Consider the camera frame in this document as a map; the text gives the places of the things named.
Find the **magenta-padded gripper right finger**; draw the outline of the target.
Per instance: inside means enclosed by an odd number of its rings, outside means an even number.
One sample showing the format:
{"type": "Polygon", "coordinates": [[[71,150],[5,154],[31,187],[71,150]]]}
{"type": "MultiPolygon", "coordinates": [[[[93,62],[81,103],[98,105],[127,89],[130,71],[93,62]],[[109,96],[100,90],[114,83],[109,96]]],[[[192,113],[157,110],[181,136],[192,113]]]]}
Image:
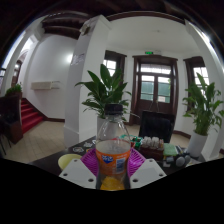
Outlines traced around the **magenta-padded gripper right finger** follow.
{"type": "Polygon", "coordinates": [[[146,159],[137,150],[131,150],[129,156],[129,185],[131,189],[146,186],[165,176],[165,172],[154,159],[146,159]]]}

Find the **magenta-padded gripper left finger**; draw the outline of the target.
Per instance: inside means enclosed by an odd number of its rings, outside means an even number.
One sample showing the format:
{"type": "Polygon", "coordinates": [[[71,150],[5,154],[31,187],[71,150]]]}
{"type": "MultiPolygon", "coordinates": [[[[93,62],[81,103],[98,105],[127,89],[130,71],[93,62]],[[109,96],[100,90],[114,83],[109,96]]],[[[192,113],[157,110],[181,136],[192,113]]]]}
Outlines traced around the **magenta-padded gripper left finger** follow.
{"type": "Polygon", "coordinates": [[[60,174],[61,178],[89,189],[96,188],[97,176],[98,161],[95,149],[90,149],[81,159],[73,159],[60,174]]]}

